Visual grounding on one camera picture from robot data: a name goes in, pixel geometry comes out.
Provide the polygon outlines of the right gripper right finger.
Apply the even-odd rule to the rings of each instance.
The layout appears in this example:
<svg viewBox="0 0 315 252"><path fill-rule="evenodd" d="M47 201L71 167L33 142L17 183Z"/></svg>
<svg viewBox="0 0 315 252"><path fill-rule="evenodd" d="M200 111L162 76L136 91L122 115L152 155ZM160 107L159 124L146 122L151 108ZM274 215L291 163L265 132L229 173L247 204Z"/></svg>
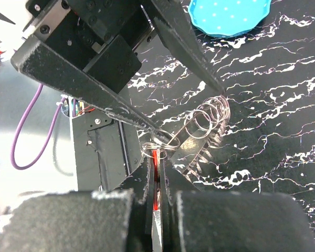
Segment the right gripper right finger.
<svg viewBox="0 0 315 252"><path fill-rule="evenodd" d="M315 251L301 206L283 193L199 191L159 162L163 251Z"/></svg>

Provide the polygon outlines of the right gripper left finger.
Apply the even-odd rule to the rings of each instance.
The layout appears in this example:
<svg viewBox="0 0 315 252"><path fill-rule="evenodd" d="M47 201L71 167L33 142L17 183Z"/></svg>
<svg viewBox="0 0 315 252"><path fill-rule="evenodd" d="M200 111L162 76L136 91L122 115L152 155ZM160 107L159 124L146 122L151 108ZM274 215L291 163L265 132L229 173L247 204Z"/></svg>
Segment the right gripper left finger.
<svg viewBox="0 0 315 252"><path fill-rule="evenodd" d="M154 165L111 191L30 192L0 216L0 251L152 251Z"/></svg>

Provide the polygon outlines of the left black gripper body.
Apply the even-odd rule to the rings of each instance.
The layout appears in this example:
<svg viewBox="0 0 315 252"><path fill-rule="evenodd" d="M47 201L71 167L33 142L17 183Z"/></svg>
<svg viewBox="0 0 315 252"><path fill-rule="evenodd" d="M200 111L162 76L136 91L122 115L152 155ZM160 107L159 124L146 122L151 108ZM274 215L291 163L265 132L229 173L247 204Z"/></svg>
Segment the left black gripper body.
<svg viewBox="0 0 315 252"><path fill-rule="evenodd" d="M139 1L27 1L35 36L115 93L141 68L154 37Z"/></svg>

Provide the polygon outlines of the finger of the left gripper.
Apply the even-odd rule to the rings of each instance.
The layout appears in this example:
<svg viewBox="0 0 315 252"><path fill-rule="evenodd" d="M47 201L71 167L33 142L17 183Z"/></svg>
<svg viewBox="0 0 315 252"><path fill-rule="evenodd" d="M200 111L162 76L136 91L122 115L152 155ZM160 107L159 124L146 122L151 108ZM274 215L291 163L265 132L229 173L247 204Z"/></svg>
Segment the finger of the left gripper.
<svg viewBox="0 0 315 252"><path fill-rule="evenodd" d="M191 22L179 1L140 1L162 44L193 74L220 94L225 91L201 51Z"/></svg>
<svg viewBox="0 0 315 252"><path fill-rule="evenodd" d="M44 42L28 40L10 60L21 74L166 142L170 137L110 88L69 63Z"/></svg>

